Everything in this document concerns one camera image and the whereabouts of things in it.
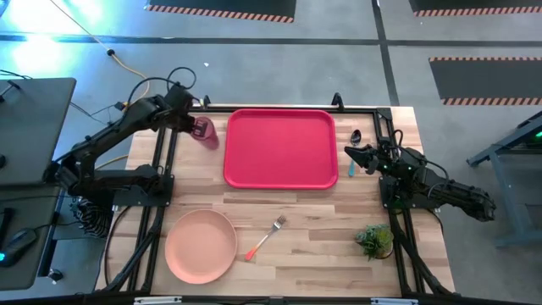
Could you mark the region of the blue-grey metal side table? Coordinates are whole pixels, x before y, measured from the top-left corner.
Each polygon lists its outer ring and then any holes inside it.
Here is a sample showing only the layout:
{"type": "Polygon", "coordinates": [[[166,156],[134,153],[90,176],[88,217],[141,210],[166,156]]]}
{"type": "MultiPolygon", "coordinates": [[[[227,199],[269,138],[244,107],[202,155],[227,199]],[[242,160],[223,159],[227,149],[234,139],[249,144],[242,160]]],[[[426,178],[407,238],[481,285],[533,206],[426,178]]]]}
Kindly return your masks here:
{"type": "Polygon", "coordinates": [[[520,123],[501,140],[467,160],[476,167],[488,161],[495,172],[512,233],[495,240],[497,247],[542,243],[529,209],[542,211],[542,111],[520,123]]]}

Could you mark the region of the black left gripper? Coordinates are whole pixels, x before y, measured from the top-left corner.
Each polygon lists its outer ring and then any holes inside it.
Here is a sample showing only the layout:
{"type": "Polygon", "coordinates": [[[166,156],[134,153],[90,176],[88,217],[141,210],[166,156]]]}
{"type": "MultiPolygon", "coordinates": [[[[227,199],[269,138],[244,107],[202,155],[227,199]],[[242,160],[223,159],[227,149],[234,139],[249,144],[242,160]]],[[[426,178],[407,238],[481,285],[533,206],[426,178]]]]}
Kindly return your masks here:
{"type": "Polygon", "coordinates": [[[194,137],[207,137],[207,130],[195,130],[195,126],[205,126],[205,118],[195,118],[190,115],[193,99],[177,100],[169,113],[168,127],[177,132],[192,132],[194,137]]]}

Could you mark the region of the peach round plate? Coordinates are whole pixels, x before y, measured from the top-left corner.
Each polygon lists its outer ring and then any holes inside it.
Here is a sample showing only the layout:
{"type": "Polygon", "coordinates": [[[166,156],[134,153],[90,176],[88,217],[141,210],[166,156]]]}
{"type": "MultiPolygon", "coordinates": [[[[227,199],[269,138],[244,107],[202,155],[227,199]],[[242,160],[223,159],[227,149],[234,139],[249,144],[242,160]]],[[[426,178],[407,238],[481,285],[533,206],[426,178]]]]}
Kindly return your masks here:
{"type": "Polygon", "coordinates": [[[169,231],[164,255],[169,270],[194,285],[210,283],[231,266],[237,251],[232,223],[220,212],[198,209],[179,218],[169,231]]]}

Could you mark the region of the black computer mouse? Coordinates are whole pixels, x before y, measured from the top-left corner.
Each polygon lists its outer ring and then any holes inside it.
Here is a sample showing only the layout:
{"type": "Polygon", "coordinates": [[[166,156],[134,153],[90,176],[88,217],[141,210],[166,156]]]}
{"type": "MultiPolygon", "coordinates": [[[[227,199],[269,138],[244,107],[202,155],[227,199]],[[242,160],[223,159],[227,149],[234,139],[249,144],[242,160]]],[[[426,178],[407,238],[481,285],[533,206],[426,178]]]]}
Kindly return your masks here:
{"type": "Polygon", "coordinates": [[[15,265],[36,239],[37,235],[34,229],[24,228],[15,233],[8,244],[0,250],[0,268],[15,265]]]}

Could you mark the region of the black floor mat striped edge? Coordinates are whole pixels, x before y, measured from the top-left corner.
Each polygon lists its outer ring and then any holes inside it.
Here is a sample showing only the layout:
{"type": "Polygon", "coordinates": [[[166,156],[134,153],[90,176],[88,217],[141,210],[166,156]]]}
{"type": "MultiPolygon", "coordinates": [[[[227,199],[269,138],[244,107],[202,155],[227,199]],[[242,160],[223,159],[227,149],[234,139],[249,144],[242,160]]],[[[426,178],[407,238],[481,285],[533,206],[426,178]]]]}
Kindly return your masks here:
{"type": "Polygon", "coordinates": [[[408,0],[416,17],[542,13],[542,0],[408,0]]]}
{"type": "Polygon", "coordinates": [[[446,106],[542,105],[542,57],[432,57],[446,106]]]}
{"type": "Polygon", "coordinates": [[[147,0],[151,12],[292,23],[296,0],[147,0]]]}

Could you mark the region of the small green potted plant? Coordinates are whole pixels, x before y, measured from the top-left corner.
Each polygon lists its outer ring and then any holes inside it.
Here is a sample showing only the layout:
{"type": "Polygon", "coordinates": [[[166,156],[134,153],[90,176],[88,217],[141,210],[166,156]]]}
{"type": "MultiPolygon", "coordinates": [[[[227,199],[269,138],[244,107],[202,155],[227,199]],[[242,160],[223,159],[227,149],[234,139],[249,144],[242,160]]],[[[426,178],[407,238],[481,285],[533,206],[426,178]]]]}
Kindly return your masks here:
{"type": "Polygon", "coordinates": [[[388,258],[393,253],[393,240],[391,228],[385,224],[367,225],[355,237],[368,260],[388,258]]]}

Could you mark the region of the red plastic tray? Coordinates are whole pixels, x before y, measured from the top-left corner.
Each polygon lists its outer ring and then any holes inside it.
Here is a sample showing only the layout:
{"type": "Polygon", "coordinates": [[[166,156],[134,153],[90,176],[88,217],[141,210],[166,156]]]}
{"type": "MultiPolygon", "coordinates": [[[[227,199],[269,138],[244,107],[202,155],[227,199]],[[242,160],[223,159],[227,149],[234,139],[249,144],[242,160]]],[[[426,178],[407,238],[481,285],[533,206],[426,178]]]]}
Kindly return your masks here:
{"type": "Polygon", "coordinates": [[[326,190],[338,180],[335,120],[323,110],[243,108],[228,119],[224,180],[239,189],[326,190]]]}

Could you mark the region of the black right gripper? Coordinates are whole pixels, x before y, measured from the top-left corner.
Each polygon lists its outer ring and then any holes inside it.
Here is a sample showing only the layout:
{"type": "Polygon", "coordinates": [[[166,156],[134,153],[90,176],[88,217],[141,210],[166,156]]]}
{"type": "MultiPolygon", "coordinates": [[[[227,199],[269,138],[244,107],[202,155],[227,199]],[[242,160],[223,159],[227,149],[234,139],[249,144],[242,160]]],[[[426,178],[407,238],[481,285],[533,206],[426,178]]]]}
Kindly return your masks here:
{"type": "Polygon", "coordinates": [[[396,167],[395,147],[345,147],[344,151],[369,175],[375,171],[387,174],[396,167]]]}

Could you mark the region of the pink translucent plastic cup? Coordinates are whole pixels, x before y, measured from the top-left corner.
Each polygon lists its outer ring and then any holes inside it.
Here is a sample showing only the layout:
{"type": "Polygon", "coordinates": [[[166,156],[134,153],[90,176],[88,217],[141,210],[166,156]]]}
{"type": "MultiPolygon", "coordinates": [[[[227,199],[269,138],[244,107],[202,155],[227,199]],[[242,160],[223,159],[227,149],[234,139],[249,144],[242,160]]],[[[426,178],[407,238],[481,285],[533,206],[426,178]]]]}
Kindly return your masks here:
{"type": "Polygon", "coordinates": [[[207,137],[194,137],[192,135],[192,132],[191,132],[191,137],[195,139],[196,141],[199,141],[207,149],[210,149],[210,150],[217,149],[219,147],[219,139],[217,136],[217,131],[215,129],[214,123],[208,117],[197,117],[197,118],[205,118],[208,122],[208,125],[205,125],[205,126],[194,125],[193,130],[207,130],[207,137]]]}

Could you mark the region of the silver metal bracket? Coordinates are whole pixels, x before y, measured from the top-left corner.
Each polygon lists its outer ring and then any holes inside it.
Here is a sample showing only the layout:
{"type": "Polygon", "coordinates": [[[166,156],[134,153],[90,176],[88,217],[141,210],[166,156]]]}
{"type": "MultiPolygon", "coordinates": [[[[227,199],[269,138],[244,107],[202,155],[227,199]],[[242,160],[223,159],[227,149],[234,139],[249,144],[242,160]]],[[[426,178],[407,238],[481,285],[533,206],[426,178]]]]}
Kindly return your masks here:
{"type": "Polygon", "coordinates": [[[373,297],[370,299],[371,305],[419,305],[417,299],[408,298],[388,298],[388,297],[373,297]]]}
{"type": "Polygon", "coordinates": [[[182,303],[181,296],[136,297],[133,305],[173,305],[182,303]]]}

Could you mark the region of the spoon with blue handle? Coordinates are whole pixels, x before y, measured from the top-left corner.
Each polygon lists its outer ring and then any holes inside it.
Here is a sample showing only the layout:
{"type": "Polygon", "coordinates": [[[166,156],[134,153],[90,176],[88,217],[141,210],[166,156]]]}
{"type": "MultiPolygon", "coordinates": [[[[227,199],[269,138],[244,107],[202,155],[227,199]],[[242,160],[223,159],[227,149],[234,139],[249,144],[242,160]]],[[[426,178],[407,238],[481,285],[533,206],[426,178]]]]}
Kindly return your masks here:
{"type": "MultiPolygon", "coordinates": [[[[360,130],[354,130],[351,134],[351,138],[350,138],[350,144],[353,146],[353,147],[356,147],[358,146],[360,143],[361,143],[361,140],[362,140],[362,133],[360,130]]],[[[349,169],[348,169],[348,176],[349,177],[353,177],[356,173],[356,163],[355,161],[352,159],[351,162],[350,162],[350,165],[349,165],[349,169]]]]}

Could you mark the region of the grey side desk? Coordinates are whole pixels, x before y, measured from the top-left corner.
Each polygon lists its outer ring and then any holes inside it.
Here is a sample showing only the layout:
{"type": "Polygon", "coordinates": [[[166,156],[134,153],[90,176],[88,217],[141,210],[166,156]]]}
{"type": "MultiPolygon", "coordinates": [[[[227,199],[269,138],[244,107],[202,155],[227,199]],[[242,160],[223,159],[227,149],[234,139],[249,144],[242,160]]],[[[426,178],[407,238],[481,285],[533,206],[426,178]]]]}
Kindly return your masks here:
{"type": "Polygon", "coordinates": [[[53,160],[74,78],[0,80],[0,250],[24,228],[36,241],[13,266],[0,268],[0,291],[33,286],[59,189],[42,176],[53,160]]]}

